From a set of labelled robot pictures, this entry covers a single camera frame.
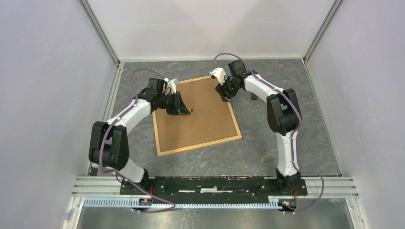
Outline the wooden picture frame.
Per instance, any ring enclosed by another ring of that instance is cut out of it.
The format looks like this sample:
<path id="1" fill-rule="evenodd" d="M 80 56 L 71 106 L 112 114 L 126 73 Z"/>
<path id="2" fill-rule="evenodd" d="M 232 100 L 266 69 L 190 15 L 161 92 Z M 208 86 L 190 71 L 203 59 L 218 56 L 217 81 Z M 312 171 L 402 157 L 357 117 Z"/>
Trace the wooden picture frame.
<path id="1" fill-rule="evenodd" d="M 209 76 L 181 81 L 178 90 L 191 115 L 153 113 L 158 156 L 212 146 L 242 138 L 233 108 L 215 91 L 218 82 Z"/>

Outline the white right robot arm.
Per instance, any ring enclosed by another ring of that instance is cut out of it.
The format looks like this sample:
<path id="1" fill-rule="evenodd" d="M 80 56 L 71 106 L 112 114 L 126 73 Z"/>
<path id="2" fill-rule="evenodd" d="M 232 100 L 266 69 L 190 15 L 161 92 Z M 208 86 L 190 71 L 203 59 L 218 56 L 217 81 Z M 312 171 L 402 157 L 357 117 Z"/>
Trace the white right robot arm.
<path id="1" fill-rule="evenodd" d="M 249 70 L 241 60 L 228 64 L 230 73 L 214 68 L 209 75 L 218 81 L 215 90 L 225 102 L 231 101 L 241 89 L 251 92 L 266 103 L 267 123 L 277 139 L 278 163 L 276 189 L 287 195 L 301 179 L 296 162 L 296 140 L 301 113 L 296 92 L 282 89 Z"/>

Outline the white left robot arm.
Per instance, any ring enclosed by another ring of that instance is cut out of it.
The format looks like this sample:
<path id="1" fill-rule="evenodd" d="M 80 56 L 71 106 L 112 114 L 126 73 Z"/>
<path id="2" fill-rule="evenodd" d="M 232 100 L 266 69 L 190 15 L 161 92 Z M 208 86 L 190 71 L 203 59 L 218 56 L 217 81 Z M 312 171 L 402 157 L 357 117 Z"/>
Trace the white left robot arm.
<path id="1" fill-rule="evenodd" d="M 129 158 L 128 135 L 144 118 L 158 109 L 169 115 L 190 115 L 181 93 L 177 91 L 178 79 L 150 78 L 148 86 L 140 91 L 131 103 L 106 122 L 97 121 L 92 126 L 88 159 L 103 171 L 115 171 L 132 181 L 138 194 L 149 191 L 147 170 Z"/>

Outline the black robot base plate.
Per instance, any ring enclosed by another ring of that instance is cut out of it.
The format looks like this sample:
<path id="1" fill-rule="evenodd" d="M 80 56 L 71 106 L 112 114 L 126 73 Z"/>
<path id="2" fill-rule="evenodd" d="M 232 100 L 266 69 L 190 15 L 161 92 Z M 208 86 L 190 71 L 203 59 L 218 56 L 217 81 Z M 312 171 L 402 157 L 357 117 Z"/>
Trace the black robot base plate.
<path id="1" fill-rule="evenodd" d="M 179 204 L 268 203 L 268 197 L 308 194 L 305 180 L 278 177 L 151 177 L 140 187 L 159 199 Z"/>

